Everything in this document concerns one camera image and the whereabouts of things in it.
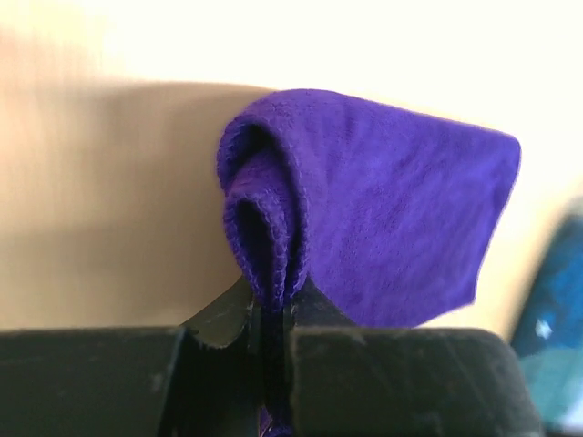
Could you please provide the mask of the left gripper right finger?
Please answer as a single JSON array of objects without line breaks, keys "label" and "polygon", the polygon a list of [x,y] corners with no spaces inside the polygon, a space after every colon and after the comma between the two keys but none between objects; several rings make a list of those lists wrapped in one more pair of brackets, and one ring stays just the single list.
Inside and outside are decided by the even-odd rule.
[{"label": "left gripper right finger", "polygon": [[517,356],[479,329],[356,325],[311,282],[287,309],[296,436],[541,436]]}]

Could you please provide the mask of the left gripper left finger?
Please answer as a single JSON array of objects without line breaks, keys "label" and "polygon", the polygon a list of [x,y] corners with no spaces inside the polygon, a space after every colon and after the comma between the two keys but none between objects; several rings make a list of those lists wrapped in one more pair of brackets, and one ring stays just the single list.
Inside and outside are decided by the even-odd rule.
[{"label": "left gripper left finger", "polygon": [[4,436],[255,436],[251,288],[179,326],[1,335]]}]

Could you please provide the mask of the purple towel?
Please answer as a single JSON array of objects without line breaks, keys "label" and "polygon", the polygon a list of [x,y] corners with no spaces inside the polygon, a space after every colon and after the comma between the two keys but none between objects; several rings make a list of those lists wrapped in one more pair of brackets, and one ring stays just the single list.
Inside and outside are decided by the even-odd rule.
[{"label": "purple towel", "polygon": [[282,312],[306,283],[352,321],[414,327],[471,303],[514,186],[505,133],[332,91],[248,105],[217,154],[230,248],[261,305],[261,430],[291,434]]}]

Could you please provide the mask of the blue towel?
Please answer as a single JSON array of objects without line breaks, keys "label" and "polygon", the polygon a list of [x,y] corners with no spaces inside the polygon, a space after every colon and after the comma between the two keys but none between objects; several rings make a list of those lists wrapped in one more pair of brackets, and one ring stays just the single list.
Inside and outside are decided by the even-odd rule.
[{"label": "blue towel", "polygon": [[547,249],[511,345],[520,357],[582,345],[582,222],[569,220]]}]

